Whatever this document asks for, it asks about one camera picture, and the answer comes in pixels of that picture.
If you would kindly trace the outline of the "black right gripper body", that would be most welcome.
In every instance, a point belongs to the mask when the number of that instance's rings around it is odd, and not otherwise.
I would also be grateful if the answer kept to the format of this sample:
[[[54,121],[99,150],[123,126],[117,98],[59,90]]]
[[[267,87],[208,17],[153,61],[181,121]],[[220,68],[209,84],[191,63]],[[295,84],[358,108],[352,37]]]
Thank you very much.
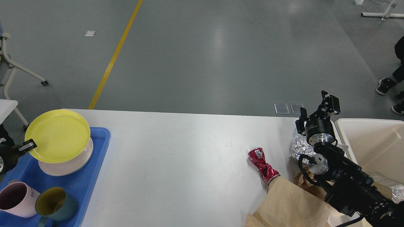
[[[309,145],[314,146],[319,142],[335,142],[335,132],[329,118],[309,120],[306,122],[305,130]]]

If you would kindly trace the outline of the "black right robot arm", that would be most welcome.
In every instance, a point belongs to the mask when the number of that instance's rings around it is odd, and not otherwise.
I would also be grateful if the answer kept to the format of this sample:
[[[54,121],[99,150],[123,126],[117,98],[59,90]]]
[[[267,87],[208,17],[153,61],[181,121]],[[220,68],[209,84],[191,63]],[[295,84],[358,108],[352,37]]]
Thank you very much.
[[[322,102],[317,110],[307,115],[300,108],[296,120],[297,132],[306,137],[316,155],[301,154],[298,167],[303,176],[313,185],[325,190],[325,202],[338,212],[359,217],[342,223],[345,227],[362,219],[373,227],[402,227],[404,224],[403,202],[395,203],[382,195],[373,185],[374,180],[362,168],[345,157],[337,146],[334,128],[330,120],[340,111],[339,99],[322,91]]]

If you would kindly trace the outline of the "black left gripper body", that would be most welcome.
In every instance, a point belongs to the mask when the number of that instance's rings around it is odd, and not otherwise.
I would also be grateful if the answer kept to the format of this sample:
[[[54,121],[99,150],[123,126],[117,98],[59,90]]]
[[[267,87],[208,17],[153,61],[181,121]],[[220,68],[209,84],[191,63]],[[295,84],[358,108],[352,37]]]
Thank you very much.
[[[16,167],[19,159],[18,146],[12,147],[9,145],[0,144],[0,158],[0,174],[3,175]]]

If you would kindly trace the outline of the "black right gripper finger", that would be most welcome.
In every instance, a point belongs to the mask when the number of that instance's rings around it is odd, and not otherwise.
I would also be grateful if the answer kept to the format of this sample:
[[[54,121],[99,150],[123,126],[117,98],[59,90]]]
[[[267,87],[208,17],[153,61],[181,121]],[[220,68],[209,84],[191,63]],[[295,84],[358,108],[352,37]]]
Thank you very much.
[[[330,119],[332,115],[341,113],[339,99],[326,91],[321,91],[322,102],[317,110],[311,114],[312,119]]]
[[[305,122],[307,122],[308,120],[309,117],[307,116],[307,109],[300,108],[300,116],[299,119],[296,120],[296,128],[298,134],[306,136]]]

